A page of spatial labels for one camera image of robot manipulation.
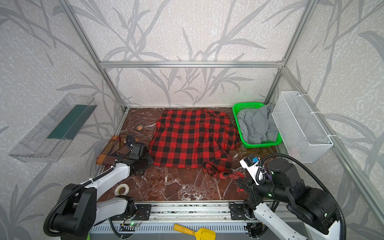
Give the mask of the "red black plaid shirt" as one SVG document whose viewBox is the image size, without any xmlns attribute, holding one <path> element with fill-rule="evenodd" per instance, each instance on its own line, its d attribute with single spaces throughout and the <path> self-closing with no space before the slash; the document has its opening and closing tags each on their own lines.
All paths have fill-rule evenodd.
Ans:
<svg viewBox="0 0 384 240">
<path fill-rule="evenodd" d="M 156 123 L 149 153 L 158 167 L 197 169 L 219 179 L 238 181 L 230 152 L 240 145 L 229 115 L 213 110 L 165 110 Z"/>
</svg>

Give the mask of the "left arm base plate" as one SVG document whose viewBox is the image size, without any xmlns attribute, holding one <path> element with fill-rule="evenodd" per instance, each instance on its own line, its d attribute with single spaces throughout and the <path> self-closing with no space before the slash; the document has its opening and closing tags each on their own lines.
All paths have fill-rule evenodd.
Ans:
<svg viewBox="0 0 384 240">
<path fill-rule="evenodd" d="M 133 215 L 123 214 L 119 217 L 122 221 L 148 221 L 150 219 L 151 204 L 138 204 L 136 205 L 136 213 Z"/>
</svg>

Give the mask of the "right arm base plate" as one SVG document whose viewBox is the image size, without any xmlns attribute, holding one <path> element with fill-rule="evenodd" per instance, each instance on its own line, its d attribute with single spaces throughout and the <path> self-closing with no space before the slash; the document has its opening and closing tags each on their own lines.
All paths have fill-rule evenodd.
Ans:
<svg viewBox="0 0 384 240">
<path fill-rule="evenodd" d="M 254 211 L 245 203 L 229 202 L 231 220 L 255 220 Z"/>
</svg>

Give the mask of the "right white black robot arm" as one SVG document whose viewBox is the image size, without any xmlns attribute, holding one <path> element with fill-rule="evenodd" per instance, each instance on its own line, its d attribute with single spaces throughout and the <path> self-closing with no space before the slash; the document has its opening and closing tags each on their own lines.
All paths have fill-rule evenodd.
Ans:
<svg viewBox="0 0 384 240">
<path fill-rule="evenodd" d="M 280 240 L 345 240 L 347 224 L 342 209 L 327 187 L 304 164 L 285 154 L 263 159 L 249 155 L 240 160 L 249 178 L 237 183 L 249 199 L 241 217 L 256 221 L 244 226 L 246 234 L 258 239 L 270 230 Z M 304 223 L 304 236 L 275 213 L 279 203 Z"/>
</svg>

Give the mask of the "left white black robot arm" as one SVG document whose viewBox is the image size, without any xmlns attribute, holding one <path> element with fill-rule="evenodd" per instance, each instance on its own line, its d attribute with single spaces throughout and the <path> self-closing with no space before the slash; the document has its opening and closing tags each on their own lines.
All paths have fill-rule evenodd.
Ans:
<svg viewBox="0 0 384 240">
<path fill-rule="evenodd" d="M 126 137 L 127 150 L 121 151 L 112 166 L 103 173 L 79 185 L 64 187 L 57 204 L 48 213 L 43 231 L 49 237 L 62 240 L 85 240 L 91 228 L 115 216 L 132 218 L 137 215 L 133 198 L 126 193 L 99 202 L 99 198 L 114 185 L 131 175 L 142 175 L 153 163 L 148 147 Z"/>
</svg>

